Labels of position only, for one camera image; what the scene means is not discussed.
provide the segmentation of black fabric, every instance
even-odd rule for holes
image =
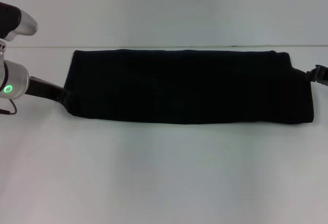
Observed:
[[[313,121],[311,84],[287,53],[76,51],[65,104],[75,116],[171,124]]]

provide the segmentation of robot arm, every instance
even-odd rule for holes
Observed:
[[[18,34],[34,35],[36,31],[37,22],[30,15],[17,7],[0,3],[0,38],[11,41]],[[6,43],[0,40],[1,98],[9,99],[13,103],[12,99],[28,94],[64,103],[67,93],[63,88],[30,77],[24,66],[5,60],[6,47]],[[0,110],[0,114],[14,113]]]

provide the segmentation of green indicator light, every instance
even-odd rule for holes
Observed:
[[[6,86],[5,89],[4,89],[4,92],[5,92],[5,93],[11,92],[11,91],[12,91],[12,85],[8,85],[8,86]]]

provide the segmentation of white wall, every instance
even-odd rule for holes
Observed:
[[[327,44],[324,0],[0,1],[39,22],[6,59],[57,85],[76,49]],[[328,65],[327,47],[211,49]],[[312,87],[315,121],[298,126],[88,120],[23,96],[16,116],[0,116],[0,223],[326,224],[328,89]]]
[[[39,23],[13,46],[328,45],[327,0],[1,0]]]

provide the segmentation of white background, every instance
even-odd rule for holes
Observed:
[[[6,59],[61,86],[76,49],[276,50],[303,71],[328,65],[328,47],[296,46],[328,44],[326,0],[0,1],[39,22]],[[290,46],[219,47],[231,45]],[[0,223],[326,224],[328,89],[312,87],[315,121],[297,126],[88,120],[25,95],[0,117]]]

